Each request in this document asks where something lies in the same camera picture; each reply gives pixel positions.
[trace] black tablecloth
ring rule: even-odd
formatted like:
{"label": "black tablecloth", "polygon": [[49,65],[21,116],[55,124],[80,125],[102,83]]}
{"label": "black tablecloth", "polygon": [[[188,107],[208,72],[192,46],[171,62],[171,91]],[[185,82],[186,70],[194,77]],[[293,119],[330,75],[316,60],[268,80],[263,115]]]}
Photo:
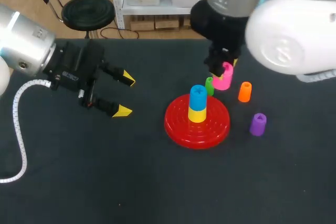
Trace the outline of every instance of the black tablecloth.
{"label": "black tablecloth", "polygon": [[[304,84],[245,51],[232,88],[215,92],[230,112],[229,137],[194,151],[169,139],[163,118],[173,99],[204,84],[208,42],[99,42],[137,83],[102,74],[96,91],[133,113],[111,119],[62,88],[27,90],[19,119],[28,170],[0,185],[1,223],[335,223],[336,80]],[[21,167],[12,100],[27,80],[14,73],[0,99],[0,177]],[[247,104],[237,101],[243,81],[253,85]],[[268,118],[263,137],[248,133],[258,112]]]}

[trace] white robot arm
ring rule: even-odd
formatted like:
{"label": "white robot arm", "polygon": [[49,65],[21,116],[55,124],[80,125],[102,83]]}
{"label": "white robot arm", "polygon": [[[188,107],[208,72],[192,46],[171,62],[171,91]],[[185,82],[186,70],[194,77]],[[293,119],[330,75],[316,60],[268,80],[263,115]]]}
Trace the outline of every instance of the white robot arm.
{"label": "white robot arm", "polygon": [[[297,75],[306,82],[336,76],[336,0],[207,0],[207,4],[215,12],[205,17],[208,24],[215,20],[213,26],[218,26],[220,19],[216,15],[220,15],[224,20],[221,29],[230,35],[214,35],[213,27],[200,26],[193,19],[193,10],[192,27],[213,41],[214,47],[220,44],[219,49],[228,51],[233,58],[239,54],[245,34],[251,54],[273,71]],[[194,17],[199,15],[199,10],[194,12]],[[241,25],[238,32],[234,23]],[[218,39],[232,36],[239,41],[235,47],[230,47],[235,44],[232,41],[226,45]],[[314,76],[303,75],[322,71]]]}

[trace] white shelf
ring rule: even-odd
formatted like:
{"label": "white shelf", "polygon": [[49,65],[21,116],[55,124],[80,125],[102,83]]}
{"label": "white shelf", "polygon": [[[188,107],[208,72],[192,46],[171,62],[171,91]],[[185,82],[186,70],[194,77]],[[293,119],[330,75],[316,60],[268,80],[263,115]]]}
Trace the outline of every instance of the white shelf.
{"label": "white shelf", "polygon": [[190,14],[191,8],[172,6],[172,0],[160,0],[158,6],[131,6],[121,0],[123,15],[183,15]]}

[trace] black stool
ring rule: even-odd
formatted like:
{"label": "black stool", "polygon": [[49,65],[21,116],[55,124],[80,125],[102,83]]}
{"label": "black stool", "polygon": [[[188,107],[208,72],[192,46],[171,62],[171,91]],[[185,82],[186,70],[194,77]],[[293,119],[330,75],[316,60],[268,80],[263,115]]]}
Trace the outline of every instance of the black stool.
{"label": "black stool", "polygon": [[109,0],[70,0],[64,6],[57,0],[62,7],[61,18],[49,0],[43,1],[67,27],[86,31],[85,38],[98,38],[97,30],[106,27],[115,18],[114,6]]}

